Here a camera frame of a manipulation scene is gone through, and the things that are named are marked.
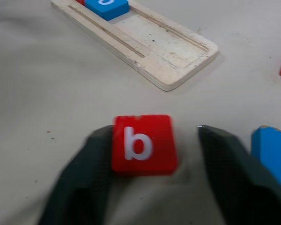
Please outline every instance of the table surface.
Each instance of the table surface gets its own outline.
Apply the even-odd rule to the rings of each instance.
[[[181,166],[172,177],[119,179],[106,224],[222,225],[196,126],[250,148],[281,129],[281,0],[140,0],[215,42],[217,58],[164,92],[109,53],[49,0],[0,0],[0,225],[33,225],[58,173],[116,115],[172,116]]]

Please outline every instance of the wooden tray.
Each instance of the wooden tray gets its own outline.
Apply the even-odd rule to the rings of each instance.
[[[106,21],[75,0],[52,6],[162,90],[181,85],[218,52],[206,38],[130,0],[130,12]]]

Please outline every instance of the blue block in tray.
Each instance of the blue block in tray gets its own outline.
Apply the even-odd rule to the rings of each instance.
[[[281,130],[262,126],[252,134],[251,155],[281,184]]]
[[[85,0],[85,7],[107,21],[129,12],[127,0]]]

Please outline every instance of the white letter b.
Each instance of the white letter b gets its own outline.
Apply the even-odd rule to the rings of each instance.
[[[133,134],[133,127],[124,128],[124,142],[125,142],[125,159],[132,160],[133,158],[137,160],[146,160],[152,155],[153,144],[151,139],[144,134]],[[136,140],[141,140],[144,145],[143,152],[137,154],[134,152],[133,144]]]

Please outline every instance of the wooden board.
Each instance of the wooden board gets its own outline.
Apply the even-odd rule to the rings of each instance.
[[[133,0],[129,1],[129,13],[111,21],[75,0],[52,0],[51,4],[165,91],[182,84],[218,52],[213,42]]]

